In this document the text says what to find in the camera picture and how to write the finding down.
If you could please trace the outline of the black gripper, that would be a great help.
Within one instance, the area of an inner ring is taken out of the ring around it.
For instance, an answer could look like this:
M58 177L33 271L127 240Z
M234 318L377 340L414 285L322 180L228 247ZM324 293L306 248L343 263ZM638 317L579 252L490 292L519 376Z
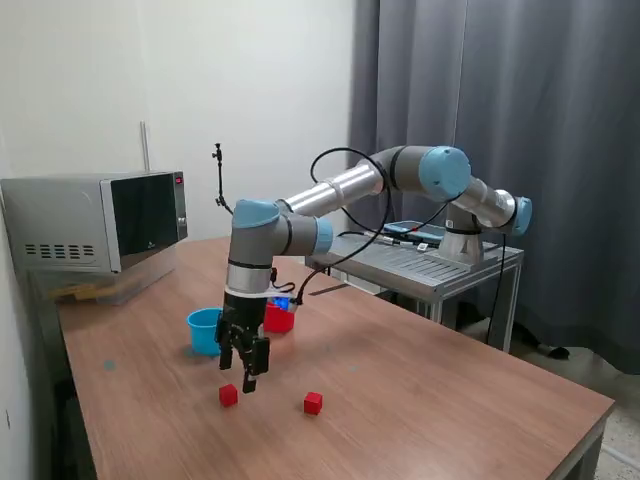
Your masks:
M257 377L269 370L270 339L258 336L265 317L267 299L247 298L225 293L223 311L216 327L216 343L219 346L219 369L232 366L233 347L237 334L241 340L239 356L244 367L242 391L252 393Z

